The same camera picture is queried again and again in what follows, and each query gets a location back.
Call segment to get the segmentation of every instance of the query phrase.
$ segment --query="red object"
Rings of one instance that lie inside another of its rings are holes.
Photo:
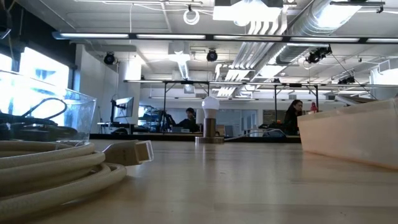
[[[318,108],[317,108],[317,106],[315,105],[314,102],[311,104],[311,111],[313,111],[315,113],[318,112]]]

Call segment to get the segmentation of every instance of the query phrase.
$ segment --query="bright window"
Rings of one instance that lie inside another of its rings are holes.
[[[19,73],[62,88],[68,88],[69,68],[28,47],[21,54]]]
[[[0,69],[5,71],[11,71],[12,59],[8,56],[0,54]]]

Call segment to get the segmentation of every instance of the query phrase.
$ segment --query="man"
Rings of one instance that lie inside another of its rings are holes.
[[[186,111],[187,119],[178,123],[178,127],[182,127],[183,129],[189,129],[190,132],[199,131],[199,127],[197,126],[197,121],[195,119],[195,110],[192,108],[188,108]]]

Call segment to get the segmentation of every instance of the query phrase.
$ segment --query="lamp base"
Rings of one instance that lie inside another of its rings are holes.
[[[224,138],[207,138],[207,137],[196,137],[195,138],[196,144],[223,144]]]

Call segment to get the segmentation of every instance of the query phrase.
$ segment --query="table surface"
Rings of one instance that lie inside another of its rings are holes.
[[[99,148],[111,142],[94,140]],[[153,142],[155,160],[31,223],[397,223],[398,175],[299,144]]]

